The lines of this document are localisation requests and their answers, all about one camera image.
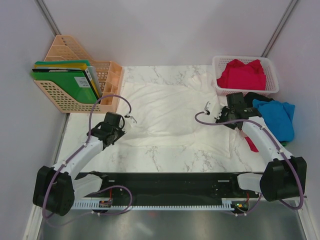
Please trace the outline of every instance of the green folder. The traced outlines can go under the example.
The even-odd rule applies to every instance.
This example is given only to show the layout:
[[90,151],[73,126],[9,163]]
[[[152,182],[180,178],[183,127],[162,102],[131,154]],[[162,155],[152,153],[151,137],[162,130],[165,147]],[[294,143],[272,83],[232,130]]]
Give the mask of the green folder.
[[46,65],[46,64],[86,64],[90,66],[90,62],[88,60],[68,60],[68,61],[36,61],[35,65]]
[[32,72],[33,78],[51,81],[82,104],[94,104],[97,98],[82,71]]

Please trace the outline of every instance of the wire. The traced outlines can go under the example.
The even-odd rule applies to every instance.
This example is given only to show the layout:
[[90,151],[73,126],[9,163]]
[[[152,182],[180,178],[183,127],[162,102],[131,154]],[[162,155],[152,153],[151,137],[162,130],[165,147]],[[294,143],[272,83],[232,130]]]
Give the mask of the wire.
[[299,210],[302,208],[302,206],[304,205],[304,191],[303,191],[303,188],[302,188],[302,185],[301,185],[301,182],[300,182],[300,179],[299,179],[299,176],[294,168],[294,166],[291,164],[291,162],[289,161],[289,159],[287,158],[287,156],[282,152],[280,151],[281,150],[281,147],[278,145],[277,143],[277,140],[275,140],[275,138],[270,134],[270,132],[265,129],[261,124],[255,122],[255,121],[252,121],[252,120],[249,120],[249,119],[237,119],[237,120],[231,120],[231,121],[225,121],[225,122],[219,122],[219,123],[209,123],[209,122],[204,122],[204,121],[201,121],[198,119],[198,116],[201,115],[201,114],[205,114],[204,111],[201,111],[201,112],[198,112],[195,116],[194,116],[194,119],[200,123],[200,124],[204,124],[204,125],[208,125],[208,126],[219,126],[219,125],[225,125],[225,124],[234,124],[234,123],[241,123],[241,122],[247,122],[247,123],[251,123],[251,124],[254,124],[256,126],[258,126],[260,129],[262,129],[264,131],[264,133],[270,138],[270,140],[273,142],[273,144],[275,145],[275,148],[280,152],[280,155],[283,157],[283,159],[285,160],[285,162],[288,164],[290,170],[292,171],[293,173],[293,176],[294,176],[294,179],[295,179],[295,182],[297,184],[297,187],[298,187],[298,191],[299,191],[299,204],[298,206],[291,206],[289,205],[288,203],[284,202],[283,200],[280,200],[280,202],[282,204],[284,204],[286,207],[292,209],[292,210]]
[[109,200],[106,203],[109,204],[111,202],[112,204],[112,188],[110,189],[109,193],[110,193]]
[[[131,113],[132,107],[131,107],[130,103],[128,102],[128,100],[125,99],[123,96],[116,95],[116,94],[109,94],[109,95],[105,95],[105,96],[100,97],[100,98],[93,104],[93,106],[92,106],[92,108],[91,108],[91,111],[90,111],[90,114],[89,114],[89,132],[88,132],[88,137],[87,137],[87,139],[86,139],[86,141],[85,141],[85,144],[89,143],[90,138],[91,138],[91,120],[92,120],[92,114],[93,114],[93,112],[94,112],[94,110],[95,110],[96,105],[97,105],[102,99],[109,98],[109,97],[116,97],[116,98],[120,98],[120,99],[124,100],[124,101],[128,104],[128,106],[129,106],[129,112],[128,112],[128,113],[129,113],[129,114]],[[68,159],[65,161],[65,164],[68,164],[68,163],[72,160],[72,158],[74,158],[75,155],[77,155],[84,147],[85,147],[84,144],[81,145],[70,157],[68,157]],[[47,206],[47,202],[48,202],[49,193],[50,193],[50,191],[51,191],[51,188],[52,188],[54,182],[56,181],[56,178],[57,178],[58,174],[62,171],[62,169],[63,169],[64,167],[65,167],[65,165],[62,164],[62,165],[58,168],[58,170],[54,173],[54,175],[53,175],[53,177],[52,177],[52,179],[51,179],[51,181],[50,181],[50,183],[49,183],[49,185],[48,185],[48,188],[47,188],[47,190],[46,190],[46,192],[45,192],[44,200],[43,200],[43,205],[42,205],[42,217],[43,217],[45,220],[48,220],[49,218],[51,218],[51,217],[53,216],[53,213],[51,213],[49,216],[46,215],[46,206]],[[131,197],[131,200],[130,200],[130,205],[131,205],[131,203],[132,203],[132,195],[131,195],[131,193],[130,193],[130,197]]]
[[263,196],[263,195],[260,193],[259,198],[258,198],[258,200],[255,202],[255,204],[253,205],[253,207],[252,207],[251,209],[248,209],[248,211],[246,211],[246,212],[244,212],[244,213],[234,214],[234,213],[229,212],[229,211],[224,211],[224,213],[229,214],[229,215],[235,215],[236,217],[237,217],[237,216],[246,216],[246,215],[248,215],[249,213],[251,213],[251,212],[258,206],[258,204],[260,203],[260,200],[261,200],[262,196]]
[[249,209],[250,209],[250,202],[248,201],[247,202],[247,204],[248,204],[248,210],[247,211],[244,211],[244,210],[242,210],[240,207],[236,207],[239,211],[241,211],[241,212],[243,212],[243,213],[247,213],[248,211],[249,211]]
[[248,203],[250,199],[250,195],[248,192],[246,192],[246,201],[244,202],[244,204]]
[[88,211],[88,212],[85,212],[85,213],[83,213],[83,214],[80,214],[79,216],[77,216],[77,217],[75,217],[75,218],[73,218],[73,219],[71,219],[71,220],[69,220],[69,221],[67,221],[67,222],[64,222],[64,223],[62,223],[62,224],[59,224],[59,225],[53,225],[53,224],[50,223],[48,220],[46,220],[46,223],[47,223],[50,227],[56,229],[56,228],[63,227],[63,226],[65,226],[65,225],[69,224],[69,223],[72,223],[72,222],[74,222],[75,220],[78,220],[79,218],[82,218],[82,217],[84,217],[84,216],[86,216],[86,215],[89,215],[89,214],[96,214],[96,215],[98,215],[98,216],[112,216],[112,215],[120,215],[120,214],[124,214],[124,213],[128,212],[128,211],[129,211],[129,208],[130,208],[131,205],[132,205],[133,196],[132,196],[131,191],[130,191],[127,187],[121,186],[121,185],[109,186],[109,187],[107,187],[107,188],[105,188],[105,189],[102,189],[102,190],[100,190],[100,191],[93,192],[93,194],[99,194],[99,193],[102,193],[102,192],[105,192],[105,191],[107,191],[107,190],[111,190],[111,189],[114,189],[114,188],[124,189],[124,190],[126,190],[126,191],[129,193],[130,202],[129,202],[128,206],[127,206],[125,209],[123,209],[123,210],[121,210],[121,211],[119,211],[119,212],[114,212],[114,213],[99,213],[99,212],[94,212],[94,211]]

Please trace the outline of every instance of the white wall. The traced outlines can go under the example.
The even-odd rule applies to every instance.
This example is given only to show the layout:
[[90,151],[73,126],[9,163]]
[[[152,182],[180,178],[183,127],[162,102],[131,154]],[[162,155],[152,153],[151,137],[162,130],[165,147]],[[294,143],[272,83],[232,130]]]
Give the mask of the white wall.
[[34,0],[2,0],[0,33],[0,239],[19,240],[64,115],[29,75],[54,39]]
[[295,139],[289,149],[307,161],[306,194],[320,229],[320,1],[303,0],[275,43],[269,58],[279,77],[275,97],[295,104]]
[[123,66],[260,56],[290,0],[44,0],[62,34]]

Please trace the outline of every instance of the clip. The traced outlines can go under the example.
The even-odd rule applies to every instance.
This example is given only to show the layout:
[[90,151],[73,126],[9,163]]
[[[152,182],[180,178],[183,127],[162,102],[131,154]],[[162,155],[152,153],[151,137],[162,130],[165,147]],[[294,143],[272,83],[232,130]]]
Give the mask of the clip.
[[210,115],[210,111],[208,109],[208,107],[211,105],[211,103],[208,101],[204,107],[204,113],[205,115]]
[[136,124],[136,123],[137,123],[137,120],[136,120],[133,116],[131,116],[129,113],[127,113],[124,117],[125,117],[126,119],[130,119],[133,124]]

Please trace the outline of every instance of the white plastic basket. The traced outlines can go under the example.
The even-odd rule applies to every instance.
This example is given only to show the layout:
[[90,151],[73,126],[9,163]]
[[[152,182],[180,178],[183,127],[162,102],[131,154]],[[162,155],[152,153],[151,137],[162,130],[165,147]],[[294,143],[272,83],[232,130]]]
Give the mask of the white plastic basket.
[[[248,64],[254,60],[259,59],[266,75],[265,90],[248,90],[248,89],[233,89],[233,88],[222,88],[218,86],[217,79],[219,79],[226,69],[227,63],[234,59],[238,59],[244,64]],[[212,59],[213,67],[213,82],[218,95],[228,95],[233,93],[242,92],[246,95],[249,92],[255,92],[260,95],[267,96],[269,94],[275,94],[279,91],[278,78],[276,75],[275,68],[271,61],[266,57],[254,57],[254,56],[215,56]]]

